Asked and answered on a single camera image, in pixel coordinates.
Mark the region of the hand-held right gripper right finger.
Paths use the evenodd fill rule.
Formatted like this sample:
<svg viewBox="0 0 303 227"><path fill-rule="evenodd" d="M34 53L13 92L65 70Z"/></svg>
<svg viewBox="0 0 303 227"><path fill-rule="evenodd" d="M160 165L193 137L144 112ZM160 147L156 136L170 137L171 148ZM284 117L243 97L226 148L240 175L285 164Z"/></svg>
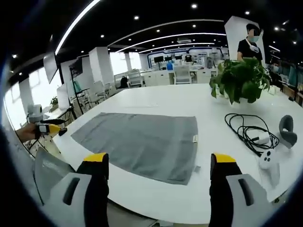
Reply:
<svg viewBox="0 0 303 227"><path fill-rule="evenodd" d="M229 155L213 153L210 227L261 227L274 213L266 190Z"/></svg>

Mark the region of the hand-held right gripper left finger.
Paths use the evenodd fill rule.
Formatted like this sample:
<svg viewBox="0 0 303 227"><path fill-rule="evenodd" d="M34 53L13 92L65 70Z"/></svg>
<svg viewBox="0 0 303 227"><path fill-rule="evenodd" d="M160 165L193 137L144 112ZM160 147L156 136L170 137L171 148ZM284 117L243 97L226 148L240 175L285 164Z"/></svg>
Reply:
<svg viewBox="0 0 303 227"><path fill-rule="evenodd" d="M50 191L44 213L56 227L107 227L109 156L92 154Z"/></svg>

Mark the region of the person's left hand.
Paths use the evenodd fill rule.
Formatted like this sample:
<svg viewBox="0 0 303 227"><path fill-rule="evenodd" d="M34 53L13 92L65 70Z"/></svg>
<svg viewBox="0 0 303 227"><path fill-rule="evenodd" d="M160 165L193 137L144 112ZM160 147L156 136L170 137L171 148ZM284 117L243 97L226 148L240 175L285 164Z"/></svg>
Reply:
<svg viewBox="0 0 303 227"><path fill-rule="evenodd" d="M30 141L30 140L35 140L35 139L37 139L36 124L28 123L24 127L16 130L15 133L17 134L19 140L22 143L25 143L25 142Z"/></svg>

